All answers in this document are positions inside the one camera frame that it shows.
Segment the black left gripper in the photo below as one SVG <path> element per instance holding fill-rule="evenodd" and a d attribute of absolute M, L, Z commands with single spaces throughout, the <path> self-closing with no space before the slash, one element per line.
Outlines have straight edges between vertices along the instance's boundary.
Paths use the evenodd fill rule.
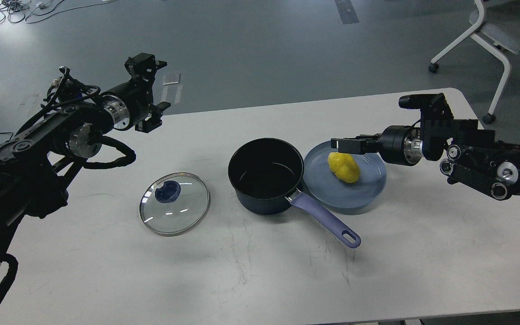
<path fill-rule="evenodd" d="M 166 66 L 166 61 L 157 60 L 149 53 L 139 53 L 125 61 L 130 81 L 101 93 L 102 107 L 110 113 L 115 130 L 134 128 L 149 133 L 161 127 L 163 112 L 171 103 L 154 105 L 152 85 L 157 71 Z"/>

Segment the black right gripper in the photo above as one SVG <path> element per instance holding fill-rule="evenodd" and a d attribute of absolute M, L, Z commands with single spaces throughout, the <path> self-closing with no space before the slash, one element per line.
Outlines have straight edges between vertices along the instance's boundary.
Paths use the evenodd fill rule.
<path fill-rule="evenodd" d="M 387 127 L 382 134 L 359 135 L 353 138 L 331 138 L 331 148 L 339 153 L 364 155 L 379 153 L 388 164 L 416 165 L 416 158 L 410 154 L 407 141 L 416 139 L 416 128 L 404 125 Z"/>

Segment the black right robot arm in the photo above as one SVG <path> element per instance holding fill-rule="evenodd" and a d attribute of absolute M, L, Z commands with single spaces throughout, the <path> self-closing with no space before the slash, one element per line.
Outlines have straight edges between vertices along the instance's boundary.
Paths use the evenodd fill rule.
<path fill-rule="evenodd" d="M 438 161 L 452 185 L 462 183 L 498 201 L 520 195 L 520 144 L 495 140 L 495 132 L 480 129 L 478 120 L 454 118 L 442 93 L 405 95 L 399 107 L 419 110 L 419 127 L 392 125 L 375 135 L 333 138 L 331 147 L 377 153 L 388 164 Z"/>

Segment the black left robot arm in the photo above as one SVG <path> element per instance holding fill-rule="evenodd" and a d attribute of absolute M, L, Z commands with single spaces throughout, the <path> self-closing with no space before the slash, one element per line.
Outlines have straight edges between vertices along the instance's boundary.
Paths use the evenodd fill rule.
<path fill-rule="evenodd" d="M 0 305 L 19 269 L 8 248 L 23 217 L 42 219 L 66 206 L 68 186 L 81 169 L 135 161 L 132 148 L 107 134 L 130 128 L 148 133 L 162 125 L 171 104 L 153 102 L 153 83 L 165 66 L 153 54 L 139 53 L 124 64 L 130 79 L 107 91 L 60 67 L 62 76 L 41 110 L 0 144 Z"/>

